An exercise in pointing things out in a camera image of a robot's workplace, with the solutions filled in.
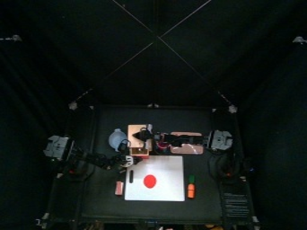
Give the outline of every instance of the orange object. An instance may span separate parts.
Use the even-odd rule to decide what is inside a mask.
[[[187,186],[187,197],[191,199],[195,197],[195,185],[192,183]]]

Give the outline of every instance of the table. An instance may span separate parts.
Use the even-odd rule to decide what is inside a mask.
[[[234,115],[227,109],[211,108],[147,108],[141,106],[100,105],[75,112],[71,118],[69,135],[77,144],[89,152],[113,156],[108,137],[116,128],[127,133],[129,124],[152,124],[153,130],[197,132],[208,135],[211,130],[238,132]],[[238,139],[235,149],[242,154],[242,143]],[[101,170],[89,168],[89,177],[80,182],[68,181],[65,177],[55,179],[48,211],[53,222],[101,221],[103,223],[139,223],[157,221],[172,224],[215,224],[227,219],[220,203],[220,184],[208,173],[207,161],[210,152],[201,155],[183,155],[184,187],[188,175],[195,176],[195,199],[184,202],[132,201],[124,196],[115,196],[115,182],[124,181],[124,174],[117,169]]]

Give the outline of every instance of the red dot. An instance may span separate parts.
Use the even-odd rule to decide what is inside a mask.
[[[144,178],[144,184],[145,186],[152,189],[156,185],[157,179],[153,175],[147,175]]]

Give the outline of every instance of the marker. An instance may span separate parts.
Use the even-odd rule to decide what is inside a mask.
[[[187,197],[189,199],[195,198],[195,176],[193,175],[189,175],[188,177]]]
[[[129,171],[129,183],[133,183],[133,170]]]

